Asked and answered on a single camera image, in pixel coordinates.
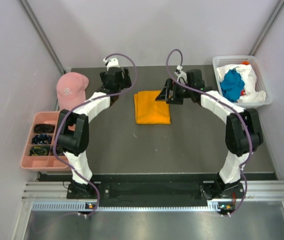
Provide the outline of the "orange t shirt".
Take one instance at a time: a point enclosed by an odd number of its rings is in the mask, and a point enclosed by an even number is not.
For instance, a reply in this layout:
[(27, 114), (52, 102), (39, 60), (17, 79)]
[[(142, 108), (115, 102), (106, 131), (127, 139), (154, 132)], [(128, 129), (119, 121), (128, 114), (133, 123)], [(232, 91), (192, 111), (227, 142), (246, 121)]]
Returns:
[(155, 99), (161, 90), (139, 91), (134, 94), (135, 122), (139, 125), (169, 125), (169, 105)]

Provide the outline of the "pink baseball cap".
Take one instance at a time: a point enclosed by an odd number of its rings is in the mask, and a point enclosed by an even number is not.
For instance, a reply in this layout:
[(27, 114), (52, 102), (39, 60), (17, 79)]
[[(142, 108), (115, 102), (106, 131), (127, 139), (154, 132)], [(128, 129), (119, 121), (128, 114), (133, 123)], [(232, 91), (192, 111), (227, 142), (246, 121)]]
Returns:
[(60, 110), (71, 110), (86, 100), (86, 88), (89, 79), (77, 72), (68, 72), (61, 76), (56, 86)]

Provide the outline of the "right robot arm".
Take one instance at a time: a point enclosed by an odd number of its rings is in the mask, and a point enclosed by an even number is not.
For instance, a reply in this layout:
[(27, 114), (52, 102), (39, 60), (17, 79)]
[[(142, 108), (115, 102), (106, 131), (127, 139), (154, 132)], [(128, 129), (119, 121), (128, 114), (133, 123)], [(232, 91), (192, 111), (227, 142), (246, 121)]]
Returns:
[(226, 198), (238, 187), (247, 159), (263, 143), (258, 112), (253, 108), (239, 107), (218, 91), (206, 87), (199, 69), (183, 71), (178, 65), (174, 73), (177, 79), (166, 80), (156, 101), (181, 105), (185, 99), (191, 99), (225, 123), (228, 152), (224, 165), (213, 184), (203, 183), (199, 189), (207, 200)]

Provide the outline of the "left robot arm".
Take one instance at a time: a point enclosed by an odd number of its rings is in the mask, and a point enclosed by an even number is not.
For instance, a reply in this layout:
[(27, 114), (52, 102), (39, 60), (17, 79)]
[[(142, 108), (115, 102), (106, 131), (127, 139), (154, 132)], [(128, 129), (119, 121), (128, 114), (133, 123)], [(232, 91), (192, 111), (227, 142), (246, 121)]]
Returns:
[(111, 107), (121, 91), (132, 86), (129, 70), (111, 67), (100, 73), (102, 86), (74, 110), (63, 109), (59, 113), (55, 135), (57, 146), (66, 156), (73, 174), (73, 182), (79, 184), (78, 193), (84, 198), (94, 195), (95, 186), (89, 183), (93, 173), (89, 168), (86, 149), (89, 144), (89, 123), (99, 113)]

